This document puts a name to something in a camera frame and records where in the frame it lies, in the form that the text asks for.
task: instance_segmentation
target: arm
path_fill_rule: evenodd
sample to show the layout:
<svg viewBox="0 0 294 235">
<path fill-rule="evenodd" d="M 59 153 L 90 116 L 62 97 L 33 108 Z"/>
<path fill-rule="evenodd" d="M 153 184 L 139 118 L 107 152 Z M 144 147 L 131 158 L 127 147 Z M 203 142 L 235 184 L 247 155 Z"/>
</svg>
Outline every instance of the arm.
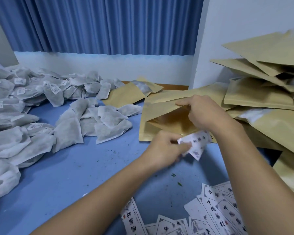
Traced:
<svg viewBox="0 0 294 235">
<path fill-rule="evenodd" d="M 179 138 L 180 134 L 160 131 L 139 158 L 52 217 L 31 235 L 103 234 L 146 179 L 189 150 L 189 144 L 171 143 Z"/>
<path fill-rule="evenodd" d="M 193 124 L 215 136 L 248 234 L 294 234 L 294 193 L 243 127 L 206 95 L 194 95 L 176 104 L 190 105 Z"/>
</svg>

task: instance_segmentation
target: person's left hand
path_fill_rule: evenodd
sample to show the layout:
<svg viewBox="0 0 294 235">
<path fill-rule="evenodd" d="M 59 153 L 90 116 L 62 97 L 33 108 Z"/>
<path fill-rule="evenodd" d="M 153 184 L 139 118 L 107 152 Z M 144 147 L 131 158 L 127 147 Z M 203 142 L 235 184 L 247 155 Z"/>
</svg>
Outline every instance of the person's left hand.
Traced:
<svg viewBox="0 0 294 235">
<path fill-rule="evenodd" d="M 151 163 L 155 170 L 170 166 L 178 157 L 188 151 L 191 143 L 172 143 L 182 136 L 161 130 L 152 140 L 146 151 L 141 155 L 146 162 Z"/>
</svg>

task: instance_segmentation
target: curtain fold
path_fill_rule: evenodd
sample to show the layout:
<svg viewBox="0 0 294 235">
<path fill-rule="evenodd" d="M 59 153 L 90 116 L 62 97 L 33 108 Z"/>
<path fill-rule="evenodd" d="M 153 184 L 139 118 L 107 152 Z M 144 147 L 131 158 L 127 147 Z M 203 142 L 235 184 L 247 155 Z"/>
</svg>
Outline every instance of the curtain fold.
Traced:
<svg viewBox="0 0 294 235">
<path fill-rule="evenodd" d="M 193 55 L 203 0 L 0 0 L 14 51 Z"/>
</svg>

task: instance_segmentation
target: brown wooden edge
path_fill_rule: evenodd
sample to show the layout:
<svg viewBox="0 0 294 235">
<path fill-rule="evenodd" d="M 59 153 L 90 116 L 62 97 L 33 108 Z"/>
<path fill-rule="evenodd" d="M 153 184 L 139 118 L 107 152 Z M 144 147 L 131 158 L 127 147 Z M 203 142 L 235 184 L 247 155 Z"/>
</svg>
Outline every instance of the brown wooden edge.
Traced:
<svg viewBox="0 0 294 235">
<path fill-rule="evenodd" d="M 188 90 L 188 86 L 184 85 L 172 85 L 172 84 L 160 84 L 156 83 L 157 85 L 163 86 L 163 90 Z"/>
</svg>

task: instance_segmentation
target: blue table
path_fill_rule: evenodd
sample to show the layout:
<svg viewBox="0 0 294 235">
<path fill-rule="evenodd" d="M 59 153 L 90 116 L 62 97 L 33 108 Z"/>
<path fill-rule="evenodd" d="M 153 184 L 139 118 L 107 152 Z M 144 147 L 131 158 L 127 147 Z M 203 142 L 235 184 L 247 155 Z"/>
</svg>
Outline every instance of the blue table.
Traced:
<svg viewBox="0 0 294 235">
<path fill-rule="evenodd" d="M 40 122 L 55 125 L 71 102 L 56 108 L 46 103 L 30 114 L 39 116 Z M 47 153 L 36 164 L 22 169 L 19 185 L 0 198 L 0 235 L 29 234 L 138 158 L 149 143 L 138 141 L 140 115 L 129 120 L 133 128 L 119 138 L 96 145 L 95 137 L 85 137 L 84 144 Z M 273 164 L 278 155 L 269 155 Z M 183 206 L 201 193 L 202 183 L 215 185 L 228 180 L 219 147 L 212 143 L 199 162 L 186 157 L 154 174 L 134 198 L 145 224 L 156 222 L 158 214 L 172 219 L 188 218 Z M 126 234 L 120 217 L 106 234 Z"/>
</svg>

